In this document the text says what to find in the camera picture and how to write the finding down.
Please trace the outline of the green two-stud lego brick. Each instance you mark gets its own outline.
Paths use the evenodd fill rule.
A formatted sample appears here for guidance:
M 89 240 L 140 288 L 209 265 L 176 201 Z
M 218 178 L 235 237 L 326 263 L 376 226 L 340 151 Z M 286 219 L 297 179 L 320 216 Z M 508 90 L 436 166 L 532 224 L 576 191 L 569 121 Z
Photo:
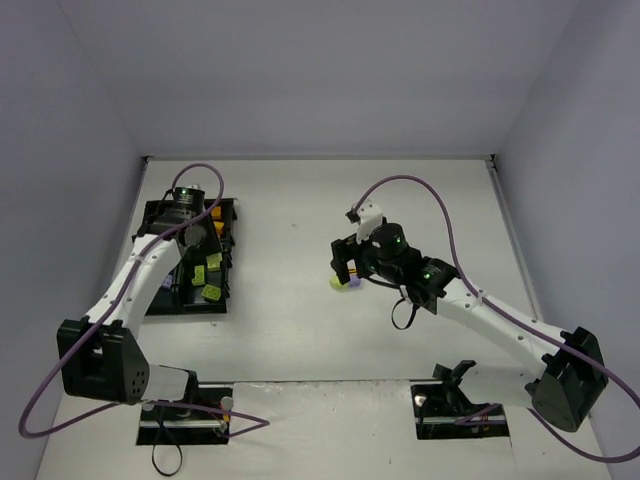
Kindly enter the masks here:
M 204 265 L 194 267 L 191 283 L 194 287 L 204 286 L 206 284 L 206 270 Z

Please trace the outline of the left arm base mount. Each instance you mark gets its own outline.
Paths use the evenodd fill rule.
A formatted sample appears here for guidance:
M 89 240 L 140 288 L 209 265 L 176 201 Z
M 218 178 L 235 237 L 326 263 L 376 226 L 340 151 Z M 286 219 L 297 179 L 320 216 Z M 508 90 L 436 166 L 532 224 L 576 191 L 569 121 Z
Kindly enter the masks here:
M 197 409 L 153 406 L 142 409 L 137 446 L 227 445 L 229 417 Z

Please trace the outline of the purple lego with striped top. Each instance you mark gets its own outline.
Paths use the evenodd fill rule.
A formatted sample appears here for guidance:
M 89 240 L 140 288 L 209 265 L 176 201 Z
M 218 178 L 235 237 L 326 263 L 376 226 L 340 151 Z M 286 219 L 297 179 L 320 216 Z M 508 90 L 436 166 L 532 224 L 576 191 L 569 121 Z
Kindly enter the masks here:
M 347 286 L 349 289 L 357 289 L 361 286 L 361 279 L 357 275 L 357 271 L 355 269 L 349 270 L 349 282 Z

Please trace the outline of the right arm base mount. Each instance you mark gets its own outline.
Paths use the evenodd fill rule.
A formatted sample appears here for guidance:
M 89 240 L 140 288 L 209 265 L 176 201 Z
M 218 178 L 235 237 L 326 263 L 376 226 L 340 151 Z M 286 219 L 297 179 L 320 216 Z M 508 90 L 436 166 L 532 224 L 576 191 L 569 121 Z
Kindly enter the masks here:
M 460 384 L 473 360 L 463 360 L 450 369 L 437 364 L 434 381 L 412 383 L 410 395 L 418 440 L 480 440 L 510 436 L 501 405 L 485 411 L 489 403 L 473 403 Z

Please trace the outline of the pale yellow sloped lego brick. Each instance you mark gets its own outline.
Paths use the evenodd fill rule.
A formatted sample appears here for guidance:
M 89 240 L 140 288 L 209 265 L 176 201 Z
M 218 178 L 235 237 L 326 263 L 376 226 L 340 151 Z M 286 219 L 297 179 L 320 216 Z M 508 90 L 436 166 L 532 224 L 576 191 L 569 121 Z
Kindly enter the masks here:
M 217 302 L 220 300 L 221 296 L 221 289 L 215 285 L 206 284 L 201 291 L 201 297 L 206 302 Z

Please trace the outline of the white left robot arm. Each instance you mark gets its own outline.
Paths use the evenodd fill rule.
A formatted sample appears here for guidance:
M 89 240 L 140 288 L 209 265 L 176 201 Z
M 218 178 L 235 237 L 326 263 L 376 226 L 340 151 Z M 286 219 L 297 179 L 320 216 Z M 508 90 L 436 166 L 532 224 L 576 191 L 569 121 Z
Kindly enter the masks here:
M 170 195 L 134 234 L 131 253 L 101 299 L 59 327 L 68 395 L 126 405 L 177 402 L 183 409 L 199 399 L 196 372 L 149 363 L 137 341 L 154 297 L 181 261 L 222 251 L 200 186 L 175 187 Z

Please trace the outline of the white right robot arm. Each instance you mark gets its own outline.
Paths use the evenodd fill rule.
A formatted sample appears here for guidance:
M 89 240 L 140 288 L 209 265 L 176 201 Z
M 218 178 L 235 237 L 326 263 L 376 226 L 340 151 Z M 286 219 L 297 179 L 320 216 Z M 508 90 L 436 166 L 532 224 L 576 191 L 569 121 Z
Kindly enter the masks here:
M 568 332 L 494 302 L 466 285 L 458 268 L 409 246 L 400 225 L 383 222 L 366 240 L 351 235 L 345 251 L 360 277 L 380 276 L 414 310 L 470 329 L 522 366 L 517 372 L 480 369 L 472 360 L 454 369 L 436 366 L 435 376 L 456 393 L 475 384 L 482 391 L 494 387 L 500 402 L 529 406 L 541 420 L 574 433 L 605 390 L 608 377 L 591 332 L 582 327 Z

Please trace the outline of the light green small lego brick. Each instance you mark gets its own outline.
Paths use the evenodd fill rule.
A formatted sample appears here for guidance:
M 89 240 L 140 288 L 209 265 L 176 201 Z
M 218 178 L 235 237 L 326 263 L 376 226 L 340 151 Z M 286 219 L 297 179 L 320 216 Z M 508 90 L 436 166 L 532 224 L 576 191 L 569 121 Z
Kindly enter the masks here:
M 206 257 L 206 269 L 209 272 L 216 272 L 221 270 L 223 256 L 221 253 L 212 254 Z

